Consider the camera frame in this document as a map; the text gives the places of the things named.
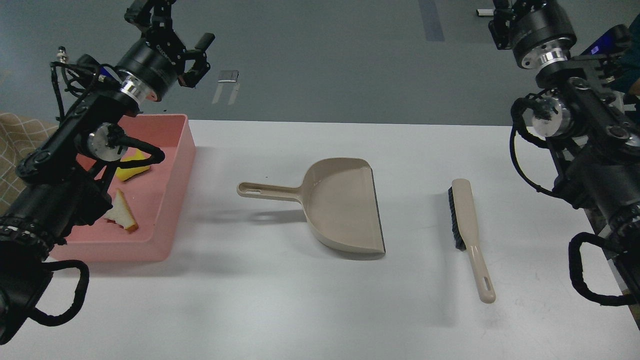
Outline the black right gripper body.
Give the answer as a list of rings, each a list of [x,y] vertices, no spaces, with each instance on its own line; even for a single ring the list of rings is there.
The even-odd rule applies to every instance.
[[[542,69],[570,59],[577,41],[556,0],[494,0],[488,29],[497,50],[511,51],[521,69]]]

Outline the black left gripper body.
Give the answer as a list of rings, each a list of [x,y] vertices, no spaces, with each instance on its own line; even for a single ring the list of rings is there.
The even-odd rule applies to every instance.
[[[136,103],[160,102],[174,84],[195,88],[211,68],[208,56],[183,56],[189,50],[172,31],[136,41],[116,65],[119,91]]]

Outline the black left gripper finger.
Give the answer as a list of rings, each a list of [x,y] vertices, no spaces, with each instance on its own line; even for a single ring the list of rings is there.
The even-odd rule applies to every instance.
[[[194,48],[183,51],[183,57],[205,57],[206,50],[208,50],[213,41],[215,41],[215,38],[213,33],[205,32],[199,41],[197,41]]]
[[[142,38],[155,32],[172,32],[172,7],[175,3],[175,0],[135,0],[126,9],[124,19],[141,32]]]

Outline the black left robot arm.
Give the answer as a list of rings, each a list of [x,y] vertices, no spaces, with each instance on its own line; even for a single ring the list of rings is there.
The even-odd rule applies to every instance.
[[[173,29],[172,0],[135,0],[126,22],[140,38],[112,66],[64,48],[50,63],[58,128],[16,167],[25,189],[1,216],[1,343],[27,319],[66,324],[83,307],[89,267],[82,260],[48,262],[76,226],[91,226],[112,209],[109,186],[117,169],[160,164],[165,153],[119,126],[145,100],[161,101],[173,84],[195,88],[211,66],[204,33],[192,49]]]

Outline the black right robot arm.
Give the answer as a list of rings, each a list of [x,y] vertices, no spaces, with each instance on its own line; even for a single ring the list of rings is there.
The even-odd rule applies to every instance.
[[[595,212],[608,235],[582,232],[567,248],[574,289],[602,306],[639,302],[639,125],[615,107],[610,85],[618,60],[632,45],[628,27],[611,27],[579,55],[569,16],[555,0],[496,0],[488,28],[498,50],[517,66],[537,71],[541,89],[510,108],[510,159],[535,191]],[[515,154],[515,135],[549,150],[557,170],[553,189],[532,182]],[[583,278],[581,246],[592,244],[611,259],[628,292],[597,294]]]

